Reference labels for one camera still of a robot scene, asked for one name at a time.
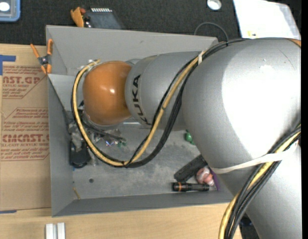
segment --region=gray metal box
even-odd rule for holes
[[[74,75],[90,59],[102,61],[142,59],[178,51],[199,51],[217,43],[216,38],[137,31],[47,26],[47,40],[54,41],[52,73],[48,77],[52,215],[170,208],[223,203],[232,195],[220,183],[209,192],[176,193],[173,175],[200,153],[184,140],[184,131],[172,132],[160,154],[140,168],[114,168],[101,161],[96,166],[74,169],[69,164],[71,91]],[[100,144],[116,158],[128,160],[149,132],[133,119],[120,126],[128,145]],[[160,133],[147,153],[155,147]]]

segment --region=orange sphere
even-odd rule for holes
[[[111,61],[93,68],[83,82],[84,111],[98,125],[118,124],[131,114],[125,102],[125,81],[131,66]]]

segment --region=yellow cable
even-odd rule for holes
[[[91,140],[89,139],[88,135],[86,134],[84,127],[82,125],[82,122],[80,120],[79,117],[79,113],[77,110],[77,101],[76,101],[76,96],[77,96],[77,87],[79,85],[80,79],[83,76],[83,74],[89,70],[91,67],[97,65],[100,62],[100,60],[94,61],[88,65],[86,65],[77,75],[77,77],[75,78],[74,81],[74,85],[73,85],[73,92],[72,92],[72,99],[73,99],[73,110],[74,110],[74,116],[75,119],[78,123],[78,126],[80,128],[80,131],[82,133],[83,138],[85,139],[85,141],[87,142],[88,146],[92,149],[92,151],[95,153],[96,156],[98,156],[98,158],[102,159],[104,162],[110,164],[110,165],[114,165],[114,166],[124,166],[126,164],[128,164],[129,161],[113,161],[111,159],[108,159],[107,157],[105,157],[91,142]],[[167,105],[170,102],[170,99],[172,98],[172,96],[174,95],[175,91],[177,90],[177,87],[180,85],[180,83],[182,82],[182,80],[185,78],[185,76],[189,73],[189,71],[193,68],[193,66],[198,62],[198,57],[196,57],[195,59],[193,59],[190,64],[184,69],[184,71],[180,74],[180,76],[177,78],[177,81],[175,82],[175,84],[173,85],[171,91],[169,92],[169,94],[167,95],[166,99],[164,100],[162,107],[157,115],[157,118],[155,120],[155,123],[149,133],[149,136],[147,138],[147,140],[145,141],[145,143],[143,144],[143,146],[140,148],[140,150],[138,151],[137,155],[132,159],[131,163],[135,162],[137,159],[139,159],[143,153],[145,152],[146,148],[148,147],[150,141],[152,140],[154,133],[157,130],[157,127],[159,125],[159,122],[163,116],[163,113],[167,107]]]
[[[278,149],[277,151],[275,151],[275,153],[278,153],[278,152],[282,152],[284,151],[289,145],[291,142],[293,142],[295,140],[295,138],[300,134],[301,132],[298,132],[296,134],[294,134],[292,137],[290,137],[287,141],[285,141]],[[251,183],[249,184],[248,188],[247,189],[250,189],[250,187],[259,179],[261,178],[265,173],[266,171],[271,167],[271,165],[273,164],[273,162],[267,162],[263,165],[262,169],[255,175],[254,179],[251,181]],[[229,221],[229,217],[230,217],[230,214],[232,212],[232,210],[234,209],[234,206],[235,206],[235,202],[238,198],[240,194],[240,191],[236,194],[236,196],[232,199],[232,201],[229,203],[229,205],[227,206],[226,208],[226,211],[223,215],[223,218],[222,218],[222,221],[221,221],[221,224],[220,224],[220,228],[219,228],[219,234],[218,234],[218,238],[219,239],[224,239],[225,237],[225,230],[226,230],[226,226],[227,226],[227,223]]]

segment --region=white round sticker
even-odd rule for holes
[[[207,6],[212,10],[219,10],[222,7],[220,0],[207,0]]]
[[[10,10],[10,4],[7,2],[0,2],[0,11],[8,11]]]

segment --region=wire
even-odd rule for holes
[[[288,142],[288,146],[284,148],[283,150],[286,150],[292,145],[295,141],[297,141],[301,137],[301,133],[297,132],[295,133],[295,136],[290,139]],[[277,169],[277,167],[280,165],[281,161],[274,162],[270,168],[265,172],[261,180],[259,180],[257,183],[255,183],[250,191],[246,194],[246,197],[243,199],[242,203],[239,205],[239,208],[235,214],[235,222],[232,225],[232,228],[230,232],[228,233],[228,236],[226,238],[233,238],[234,233],[239,225],[240,220],[242,219],[246,209],[248,208],[251,201],[257,196],[257,193],[265,186],[267,181],[270,179],[274,171]]]
[[[221,42],[221,43],[213,46],[209,50],[203,51],[202,57],[203,57],[203,59],[205,59],[207,56],[210,56],[213,53],[217,52],[218,50],[220,50],[224,47],[227,47],[229,44],[240,42],[240,41],[243,41],[243,39],[241,39],[241,38],[234,39],[234,40],[231,40],[231,41],[226,42],[226,43]],[[198,57],[196,57],[192,61],[190,61],[187,65],[185,65],[185,68],[182,68],[176,74],[175,78],[171,82],[169,88],[167,89],[165,95],[163,96],[163,98],[160,102],[160,105],[159,105],[159,107],[158,107],[158,109],[155,113],[153,124],[152,124],[151,131],[150,131],[149,135],[141,142],[141,144],[135,150],[132,158],[129,161],[121,161],[121,160],[114,159],[114,158],[108,156],[107,154],[103,153],[101,150],[99,150],[98,147],[89,139],[88,135],[86,134],[84,127],[82,125],[80,116],[79,116],[78,111],[77,111],[76,95],[77,95],[77,88],[78,88],[78,84],[80,82],[80,79],[82,78],[82,76],[84,75],[85,72],[87,72],[88,70],[90,70],[92,67],[96,66],[99,63],[100,63],[100,60],[97,60],[97,61],[94,61],[94,62],[88,64],[87,66],[85,66],[77,74],[74,85],[73,85],[71,105],[72,105],[72,112],[73,112],[75,121],[78,125],[78,128],[79,128],[83,138],[87,142],[88,147],[103,162],[105,162],[105,163],[107,163],[111,166],[114,166],[114,167],[134,168],[134,167],[139,167],[141,165],[144,165],[144,164],[148,163],[150,160],[152,160],[159,153],[159,151],[162,149],[165,142],[167,141],[169,133],[172,130],[172,127],[173,127],[175,120],[177,118],[177,114],[180,110],[182,90],[184,89],[185,83],[186,83],[187,79],[189,78],[190,74],[193,72],[193,70],[198,65]],[[181,82],[183,80],[184,80],[184,82],[183,82],[182,87],[181,87],[181,89],[178,93],[178,96],[177,96],[176,101],[174,103],[171,115],[169,117],[169,120],[168,120],[166,127],[165,127],[165,130],[164,130],[164,133],[163,133],[158,145],[156,146],[154,151],[148,157],[144,158],[143,160],[141,160],[139,162],[136,162],[136,160],[139,159],[141,157],[141,155],[144,153],[144,151],[146,150],[146,148],[147,148],[149,142],[151,141],[155,131],[157,130],[158,124],[159,124],[159,122],[162,118],[164,110],[166,109],[167,105],[169,104],[169,102],[171,100],[171,97],[174,95],[175,91],[177,90],[178,86],[181,84]]]
[[[290,145],[291,142],[293,142],[295,140],[295,138],[298,137],[298,135],[301,133],[301,124],[295,129],[293,130],[292,133],[288,134],[287,136],[283,137],[277,144],[275,144],[275,146],[269,151],[269,153],[271,152],[281,152],[285,149],[287,149],[287,147]],[[219,230],[219,237],[220,239],[223,239],[225,237],[225,235],[228,235],[230,233],[230,230],[228,229],[228,225],[230,225],[230,221],[233,221],[233,218],[230,217],[231,212],[233,211],[234,207],[234,211],[238,211],[239,207],[238,205],[235,206],[235,204],[240,204],[242,202],[242,198],[246,192],[246,190],[250,189],[251,186],[253,184],[255,184],[255,182],[261,178],[270,168],[271,166],[274,164],[275,162],[267,162],[265,164],[263,164],[261,167],[259,167],[258,169],[256,169],[253,174],[249,177],[249,179],[247,180],[247,182],[245,183],[244,187],[242,188],[241,191],[239,191],[236,196],[233,198],[233,200],[229,203],[222,222],[221,222],[221,226],[220,226],[220,230]]]
[[[226,37],[226,42],[229,43],[229,38],[228,38],[228,35],[227,35],[226,31],[225,31],[220,25],[218,25],[218,24],[216,24],[216,23],[212,23],[212,22],[203,22],[203,23],[199,24],[199,25],[197,26],[197,28],[195,29],[195,31],[194,31],[194,35],[197,34],[197,31],[198,31],[199,28],[200,28],[201,26],[203,26],[203,25],[213,25],[213,26],[217,26],[217,27],[218,27],[220,30],[222,30],[222,32],[224,33],[224,35],[225,35],[225,37]]]
[[[286,135],[285,137],[283,137],[279,142],[277,142],[277,143],[268,151],[268,153],[274,153],[274,152],[276,152],[276,151],[278,150],[279,146],[280,146],[281,144],[283,144],[284,141],[285,141],[286,139],[290,139],[290,138],[294,135],[295,130],[296,130],[296,132],[297,132],[297,130],[299,130],[299,129],[297,129],[297,126],[295,126],[295,127],[292,129],[292,133],[289,133],[288,135]],[[232,211],[232,213],[231,213],[231,217],[229,218],[228,223],[227,223],[227,226],[226,226],[226,231],[225,231],[225,234],[226,234],[226,235],[229,234],[229,230],[230,230],[230,228],[231,228],[231,224],[233,223],[233,220],[234,220],[234,218],[235,218],[235,216],[236,216],[236,213],[237,213],[237,211],[238,211],[238,208],[239,208],[239,204],[242,202],[242,199],[243,199],[243,197],[244,197],[244,195],[245,195],[245,193],[246,193],[246,191],[247,191],[247,188],[248,188],[249,185],[251,184],[251,182],[252,182],[252,180],[254,179],[254,177],[256,176],[256,174],[259,173],[261,169],[263,169],[263,166],[264,166],[264,164],[263,164],[262,166],[259,166],[257,169],[254,170],[254,172],[249,176],[249,178],[248,178],[247,181],[245,182],[245,185],[243,186],[243,188],[240,190],[240,192],[239,192],[239,197],[238,197],[237,200],[236,200],[236,203],[237,203],[237,204],[236,204],[235,208],[233,209],[233,211]]]
[[[103,160],[105,163],[110,164],[112,166],[116,166],[116,167],[123,167],[126,166],[130,163],[135,162],[137,159],[139,159],[142,154],[144,153],[144,151],[146,150],[146,148],[148,147],[154,133],[156,132],[159,122],[162,118],[162,115],[164,113],[164,110],[166,109],[167,105],[169,104],[171,97],[173,96],[173,94],[175,93],[175,91],[177,90],[179,84],[182,82],[182,80],[185,78],[185,76],[187,75],[187,73],[192,69],[192,67],[197,63],[198,61],[198,57],[194,58],[189,64],[188,66],[182,71],[182,73],[179,75],[179,77],[177,78],[175,84],[173,85],[173,87],[171,88],[169,94],[166,96],[162,107],[160,108],[157,117],[155,119],[155,122],[153,123],[153,126],[151,128],[151,131],[149,133],[149,135],[146,137],[146,139],[141,143],[141,145],[139,146],[140,150],[138,152],[135,153],[135,155],[132,157],[131,160],[129,161],[120,161],[120,160],[116,160],[113,159],[111,157],[109,157],[108,155],[104,154],[103,152],[101,152],[100,150],[97,149],[97,147],[94,145],[94,143],[89,139],[88,135],[86,134],[84,127],[82,125],[82,122],[80,120],[78,111],[77,111],[77,101],[76,101],[76,96],[77,96],[77,88],[79,85],[79,81],[82,78],[83,74],[85,72],[87,72],[89,69],[91,69],[91,67],[97,65],[100,60],[94,61],[90,64],[88,64],[87,66],[85,66],[76,76],[75,81],[74,81],[74,85],[73,85],[73,89],[72,89],[72,112],[74,114],[75,117],[75,121],[78,125],[78,128],[84,138],[84,140],[87,142],[88,146],[91,148],[91,150],[95,153],[95,155],[100,158],[101,160]]]

